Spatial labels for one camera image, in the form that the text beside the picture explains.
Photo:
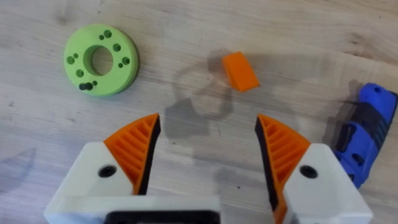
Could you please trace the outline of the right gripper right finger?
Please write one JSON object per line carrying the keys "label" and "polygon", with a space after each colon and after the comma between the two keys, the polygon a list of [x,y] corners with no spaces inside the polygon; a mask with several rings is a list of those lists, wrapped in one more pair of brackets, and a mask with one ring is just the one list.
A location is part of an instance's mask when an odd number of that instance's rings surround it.
{"label": "right gripper right finger", "polygon": [[263,114],[255,132],[276,224],[371,222],[373,212],[329,146]]}

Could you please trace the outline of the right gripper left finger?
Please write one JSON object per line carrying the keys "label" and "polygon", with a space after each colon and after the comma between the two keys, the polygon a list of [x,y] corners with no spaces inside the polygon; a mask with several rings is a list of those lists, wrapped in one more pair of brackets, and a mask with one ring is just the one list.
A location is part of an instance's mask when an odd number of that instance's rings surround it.
{"label": "right gripper left finger", "polygon": [[104,141],[87,143],[51,200],[52,205],[97,205],[145,195],[159,114],[131,122]]}

